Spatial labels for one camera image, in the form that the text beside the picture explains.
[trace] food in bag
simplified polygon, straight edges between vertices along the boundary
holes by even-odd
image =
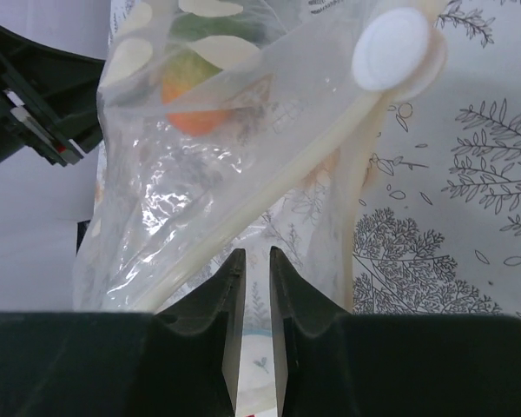
[[[76,308],[157,311],[214,272],[230,243],[247,249],[247,267],[262,264],[266,243],[282,243],[276,224],[288,226],[284,214],[292,210],[281,197],[310,193],[322,171],[333,175],[325,180],[329,191],[316,195],[324,208],[310,228],[316,239],[300,236],[300,249],[284,249],[313,285],[350,308],[353,231],[342,226],[351,210],[354,216],[352,202],[393,98],[362,89],[351,67],[381,3],[345,1],[286,33],[260,1],[234,2],[242,20],[241,12],[199,17],[187,5],[156,2],[145,24],[115,37],[99,88],[108,166],[76,263]],[[258,50],[245,47],[243,60],[217,62],[201,44],[213,36],[238,37]],[[149,44],[150,54],[109,77],[123,62],[116,52],[135,39]],[[241,378],[244,414],[274,406],[269,317],[259,315],[268,307],[267,268],[257,271],[254,280],[247,271],[252,319],[246,317],[244,347],[259,357],[241,369],[258,377]]]

